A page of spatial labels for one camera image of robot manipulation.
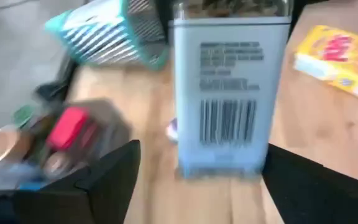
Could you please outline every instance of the barcode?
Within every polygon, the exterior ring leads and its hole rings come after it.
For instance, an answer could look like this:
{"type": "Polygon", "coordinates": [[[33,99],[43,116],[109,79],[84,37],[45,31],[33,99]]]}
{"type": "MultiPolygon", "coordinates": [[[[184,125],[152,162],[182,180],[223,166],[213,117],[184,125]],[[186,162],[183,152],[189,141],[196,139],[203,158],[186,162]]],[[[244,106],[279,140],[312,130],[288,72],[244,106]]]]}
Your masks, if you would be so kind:
{"type": "Polygon", "coordinates": [[[254,131],[256,100],[201,100],[201,144],[246,144],[254,131]]]}

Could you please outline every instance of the red object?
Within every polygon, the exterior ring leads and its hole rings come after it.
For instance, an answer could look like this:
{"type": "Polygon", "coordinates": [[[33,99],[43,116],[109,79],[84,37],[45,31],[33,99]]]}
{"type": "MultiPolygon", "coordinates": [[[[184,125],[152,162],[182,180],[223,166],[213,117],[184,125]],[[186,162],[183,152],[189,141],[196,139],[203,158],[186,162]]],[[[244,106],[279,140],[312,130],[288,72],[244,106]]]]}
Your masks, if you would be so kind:
{"type": "Polygon", "coordinates": [[[89,113],[82,108],[67,108],[49,134],[47,143],[56,151],[67,151],[81,133],[89,113]]]}
{"type": "Polygon", "coordinates": [[[88,147],[98,130],[98,125],[96,123],[91,124],[81,139],[81,147],[88,147]]]}
{"type": "Polygon", "coordinates": [[[346,35],[336,35],[324,48],[324,60],[347,62],[346,52],[350,49],[353,39],[346,35]]]}

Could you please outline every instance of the plastic container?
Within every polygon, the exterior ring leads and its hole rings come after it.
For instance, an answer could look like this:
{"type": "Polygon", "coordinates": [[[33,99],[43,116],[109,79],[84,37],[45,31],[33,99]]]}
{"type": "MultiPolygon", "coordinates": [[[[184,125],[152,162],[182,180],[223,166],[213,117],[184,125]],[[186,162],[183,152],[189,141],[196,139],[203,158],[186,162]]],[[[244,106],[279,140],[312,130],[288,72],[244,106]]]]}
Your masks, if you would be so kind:
{"type": "Polygon", "coordinates": [[[178,163],[194,175],[260,173],[292,1],[175,6],[178,163]]]}
{"type": "Polygon", "coordinates": [[[141,64],[157,70],[168,49],[154,4],[149,0],[95,0],[50,19],[55,33],[81,63],[141,64]]]}
{"type": "MultiPolygon", "coordinates": [[[[131,129],[124,122],[118,110],[109,101],[103,99],[88,100],[65,105],[64,107],[67,106],[76,106],[78,108],[86,109],[89,112],[89,115],[103,127],[103,130],[98,134],[96,144],[93,144],[90,147],[89,153],[87,153],[85,159],[83,161],[75,161],[74,165],[71,166],[74,168],[66,170],[61,169],[66,168],[64,167],[66,165],[64,161],[62,162],[60,158],[54,156],[47,164],[49,169],[48,172],[45,172],[43,170],[43,168],[45,168],[44,164],[37,165],[29,163],[28,161],[23,161],[24,154],[28,149],[25,152],[20,153],[20,156],[10,156],[10,154],[7,154],[9,157],[5,156],[4,160],[0,159],[0,185],[16,186],[22,189],[33,189],[34,186],[38,185],[43,186],[48,184],[48,182],[53,182],[54,180],[69,175],[87,164],[97,162],[107,153],[129,142],[131,129]]],[[[16,130],[14,126],[7,126],[3,130],[8,127],[10,128],[9,130],[16,130]]],[[[53,155],[49,152],[46,152],[46,154],[49,156],[53,155]]]]}

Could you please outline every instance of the food package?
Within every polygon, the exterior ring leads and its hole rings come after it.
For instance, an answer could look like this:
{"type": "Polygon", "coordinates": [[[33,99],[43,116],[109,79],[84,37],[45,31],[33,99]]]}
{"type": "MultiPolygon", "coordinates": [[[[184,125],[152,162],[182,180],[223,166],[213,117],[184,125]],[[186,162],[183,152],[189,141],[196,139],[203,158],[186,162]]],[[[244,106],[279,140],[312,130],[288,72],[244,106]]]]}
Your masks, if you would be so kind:
{"type": "Polygon", "coordinates": [[[316,26],[298,47],[294,68],[358,97],[358,35],[316,26]]]}
{"type": "Polygon", "coordinates": [[[151,0],[95,0],[50,19],[45,28],[70,55],[91,65],[142,64],[162,68],[168,50],[151,0]]]}

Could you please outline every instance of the black object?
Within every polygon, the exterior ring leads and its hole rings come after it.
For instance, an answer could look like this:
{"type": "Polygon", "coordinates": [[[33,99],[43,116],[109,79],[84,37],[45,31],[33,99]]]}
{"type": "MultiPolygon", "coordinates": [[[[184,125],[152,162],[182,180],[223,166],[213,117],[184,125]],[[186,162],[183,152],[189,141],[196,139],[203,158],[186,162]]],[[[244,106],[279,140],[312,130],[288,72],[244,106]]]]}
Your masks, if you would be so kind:
{"type": "Polygon", "coordinates": [[[65,101],[77,68],[78,64],[65,55],[59,67],[58,79],[38,86],[34,90],[35,95],[48,105],[65,101]]]}
{"type": "Polygon", "coordinates": [[[139,164],[133,140],[38,191],[0,191],[0,223],[122,224],[139,164]]]}
{"type": "MultiPolygon", "coordinates": [[[[122,224],[139,162],[131,141],[39,191],[0,191],[0,223],[122,224]]],[[[358,224],[358,180],[274,145],[262,175],[286,224],[358,224]]]]}
{"type": "Polygon", "coordinates": [[[358,180],[269,145],[263,178],[286,224],[358,224],[358,180]]]}

